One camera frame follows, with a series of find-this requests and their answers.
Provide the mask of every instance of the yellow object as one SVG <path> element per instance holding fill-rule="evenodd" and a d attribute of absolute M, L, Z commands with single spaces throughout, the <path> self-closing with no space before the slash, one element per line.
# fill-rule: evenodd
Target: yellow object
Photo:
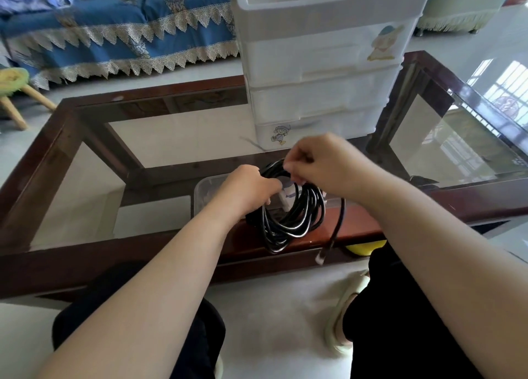
<path fill-rule="evenodd" d="M 346 248 L 357 256 L 370 256 L 373 250 L 380 249 L 386 242 L 387 240 L 373 241 L 371 243 L 348 245 Z"/>
<path fill-rule="evenodd" d="M 23 91 L 51 112 L 57 108 L 53 102 L 28 85 L 29 78 L 30 74 L 26 69 L 19 67 L 0 69 L 0 104 L 2 104 L 7 114 L 15 121 L 20 130 L 26 130 L 28 124 L 8 98 L 16 91 Z"/>

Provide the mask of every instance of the blue sofa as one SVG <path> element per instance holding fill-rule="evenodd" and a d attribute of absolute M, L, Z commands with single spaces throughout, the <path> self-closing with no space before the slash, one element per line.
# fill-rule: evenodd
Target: blue sofa
<path fill-rule="evenodd" d="M 11 15 L 0 25 L 9 58 L 35 87 L 78 76 L 151 74 L 236 56 L 230 0 L 76 0 Z"/>

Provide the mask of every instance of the white plastic drawer unit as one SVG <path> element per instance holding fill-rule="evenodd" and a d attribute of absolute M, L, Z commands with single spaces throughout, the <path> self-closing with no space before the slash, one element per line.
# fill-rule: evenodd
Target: white plastic drawer unit
<path fill-rule="evenodd" d="M 398 64 L 299 84 L 249 87 L 255 124 L 292 122 L 386 103 L 400 69 Z"/>
<path fill-rule="evenodd" d="M 257 141 L 266 150 L 291 148 L 307 135 L 332 132 L 346 139 L 362 137 L 376 130 L 381 111 L 388 100 L 368 108 L 308 117 L 281 124 L 255 125 Z"/>
<path fill-rule="evenodd" d="M 251 87 L 399 63 L 426 0 L 232 0 Z"/>

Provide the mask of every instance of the black cable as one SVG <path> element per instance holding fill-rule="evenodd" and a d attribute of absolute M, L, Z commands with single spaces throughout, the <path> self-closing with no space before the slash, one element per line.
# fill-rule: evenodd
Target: black cable
<path fill-rule="evenodd" d="M 290 174 L 282 167 L 283 161 L 281 159 L 261 169 L 261 176 L 266 178 L 290 177 Z M 296 183 L 294 185 L 294 203 L 290 211 L 281 219 L 276 220 L 265 206 L 246 215 L 246 222 L 260 229 L 265 240 L 266 249 L 271 254 L 281 252 L 294 238 L 304 237 L 308 232 L 317 229 L 325 218 L 325 199 L 321 190 L 311 183 L 306 183 L 301 187 L 302 191 L 299 192 L 299 186 Z M 341 210 L 337 225 L 330 237 L 330 241 L 320 250 L 316 257 L 318 264 L 323 264 L 328 250 L 334 246 L 344 216 L 345 200 L 341 198 Z"/>

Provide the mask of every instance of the person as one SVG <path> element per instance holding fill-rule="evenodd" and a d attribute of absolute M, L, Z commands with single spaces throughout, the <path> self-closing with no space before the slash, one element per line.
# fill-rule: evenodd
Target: person
<path fill-rule="evenodd" d="M 325 334 L 336 352 L 353 344 L 353 378 L 528 377 L 526 265 L 336 135 L 300 140 L 284 168 L 361 204 L 390 243 Z M 149 263 L 103 275 L 57 317 L 39 377 L 214 377 L 225 328 L 202 297 L 229 229 L 280 190 L 256 167 L 235 169 Z"/>

